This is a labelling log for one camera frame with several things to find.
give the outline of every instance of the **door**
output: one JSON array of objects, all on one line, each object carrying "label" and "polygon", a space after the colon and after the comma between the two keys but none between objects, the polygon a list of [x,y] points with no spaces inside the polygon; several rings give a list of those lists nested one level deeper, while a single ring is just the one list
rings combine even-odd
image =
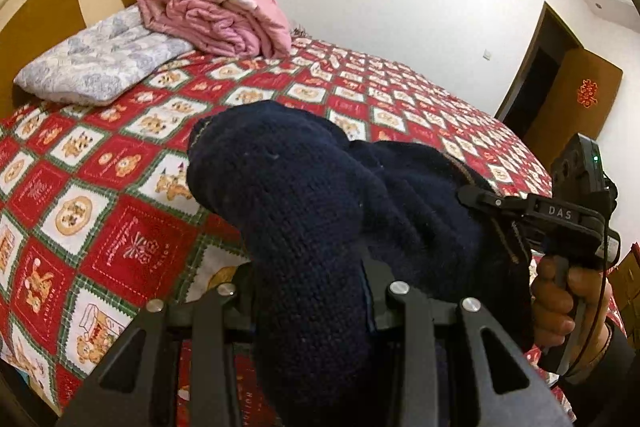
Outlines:
[{"label": "door", "polygon": [[587,50],[564,55],[562,65],[523,142],[548,171],[577,132],[596,139],[616,98],[622,70]]}]

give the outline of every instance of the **red door decoration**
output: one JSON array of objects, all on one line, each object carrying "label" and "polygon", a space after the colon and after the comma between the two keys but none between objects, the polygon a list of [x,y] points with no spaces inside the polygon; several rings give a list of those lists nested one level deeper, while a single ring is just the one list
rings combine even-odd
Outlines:
[{"label": "red door decoration", "polygon": [[583,80],[582,85],[578,88],[578,103],[581,103],[585,109],[590,108],[592,105],[596,105],[598,103],[598,100],[596,99],[597,92],[598,84],[588,78]]}]

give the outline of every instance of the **metal screw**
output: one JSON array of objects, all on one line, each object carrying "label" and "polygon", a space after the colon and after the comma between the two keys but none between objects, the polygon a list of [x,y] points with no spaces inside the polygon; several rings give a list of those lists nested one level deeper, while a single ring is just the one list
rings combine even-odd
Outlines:
[{"label": "metal screw", "polygon": [[236,293],[236,285],[231,282],[223,282],[220,286],[218,286],[218,295],[222,295],[223,297],[230,297]]},{"label": "metal screw", "polygon": [[462,301],[462,307],[468,312],[477,312],[482,307],[480,301],[474,297],[467,297]]},{"label": "metal screw", "polygon": [[393,281],[389,285],[389,289],[394,295],[407,295],[409,293],[409,285],[404,281]]},{"label": "metal screw", "polygon": [[162,308],[164,308],[164,302],[161,299],[151,299],[146,303],[146,311],[151,313],[161,312]]}]

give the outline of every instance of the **bed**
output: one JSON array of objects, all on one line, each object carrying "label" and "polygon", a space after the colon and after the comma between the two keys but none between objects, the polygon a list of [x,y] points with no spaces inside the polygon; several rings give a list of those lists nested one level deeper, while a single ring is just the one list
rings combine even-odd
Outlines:
[{"label": "bed", "polygon": [[[56,414],[145,302],[196,299],[246,261],[238,232],[186,185],[187,140],[203,116],[276,100],[350,139],[436,147],[503,194],[550,192],[540,163],[494,118],[404,64],[307,36],[286,59],[189,52],[108,107],[26,100],[12,88],[30,60],[133,3],[0,0],[1,355]],[[609,311],[621,324],[614,302]],[[179,425],[189,359],[185,346]],[[274,425],[242,346],[236,367],[245,424]]]}]

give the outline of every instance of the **folded pink quilt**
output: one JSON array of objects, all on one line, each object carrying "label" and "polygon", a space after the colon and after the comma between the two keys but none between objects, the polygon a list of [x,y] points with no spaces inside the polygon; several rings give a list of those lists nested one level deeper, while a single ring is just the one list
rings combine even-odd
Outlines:
[{"label": "folded pink quilt", "polygon": [[146,28],[225,57],[288,57],[289,23],[274,0],[138,0]]}]

